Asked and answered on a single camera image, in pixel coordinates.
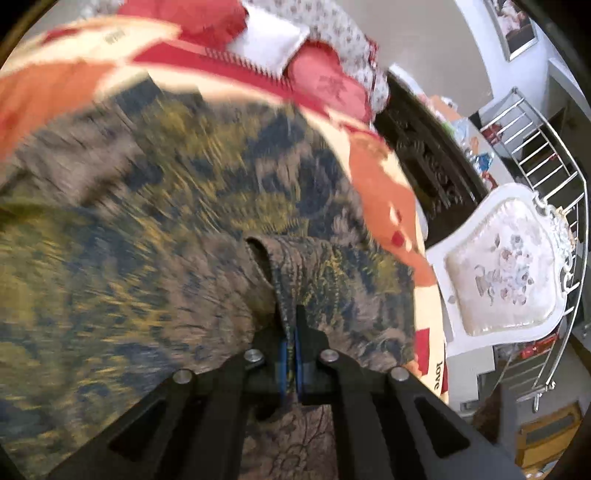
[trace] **chair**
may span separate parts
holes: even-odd
[[[566,308],[574,239],[566,217],[529,188],[493,190],[427,250],[447,309],[447,356],[550,334]]]

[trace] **pillow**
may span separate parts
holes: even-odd
[[[280,77],[310,35],[305,25],[294,25],[262,8],[247,5],[248,20],[227,50]]]
[[[324,104],[368,123],[372,111],[367,91],[340,66],[339,56],[327,44],[307,42],[287,69],[295,89],[320,99]]]

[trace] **white wall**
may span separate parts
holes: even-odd
[[[454,99],[464,115],[492,98],[480,52],[454,0],[335,1],[378,42],[380,64],[396,62],[426,94]]]
[[[566,104],[565,94],[555,89],[548,77],[548,60],[558,52],[537,25],[534,28],[538,43],[508,62],[484,0],[455,0],[455,3],[474,35],[491,81],[493,100],[480,108],[484,118],[485,112],[514,86],[546,117],[551,117]]]

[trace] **floor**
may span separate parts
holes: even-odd
[[[88,5],[90,0],[59,0],[49,12],[34,24],[22,38],[21,42],[27,41],[40,33],[57,27],[58,25],[73,22],[80,17],[82,9]]]

